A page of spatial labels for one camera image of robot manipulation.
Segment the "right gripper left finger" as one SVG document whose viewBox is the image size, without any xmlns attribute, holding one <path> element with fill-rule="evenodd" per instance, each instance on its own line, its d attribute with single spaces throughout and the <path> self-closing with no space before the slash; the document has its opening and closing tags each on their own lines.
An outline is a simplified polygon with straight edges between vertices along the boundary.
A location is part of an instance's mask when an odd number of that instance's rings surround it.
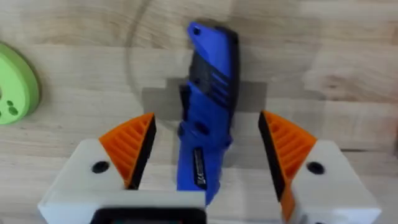
<svg viewBox="0 0 398 224">
<path fill-rule="evenodd" d="M 155 134 L 155 116 L 147 113 L 81 141 L 38 204 L 45 221 L 90 223 L 101 208 L 145 205 L 137 190 Z"/>
</svg>

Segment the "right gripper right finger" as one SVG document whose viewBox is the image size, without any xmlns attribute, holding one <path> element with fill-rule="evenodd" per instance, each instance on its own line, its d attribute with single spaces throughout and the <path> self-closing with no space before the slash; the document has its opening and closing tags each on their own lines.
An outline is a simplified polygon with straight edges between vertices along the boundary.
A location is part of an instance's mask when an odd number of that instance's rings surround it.
<svg viewBox="0 0 398 224">
<path fill-rule="evenodd" d="M 334 141 L 266 110 L 258 127 L 283 223 L 368 224 L 382 213 Z"/>
</svg>

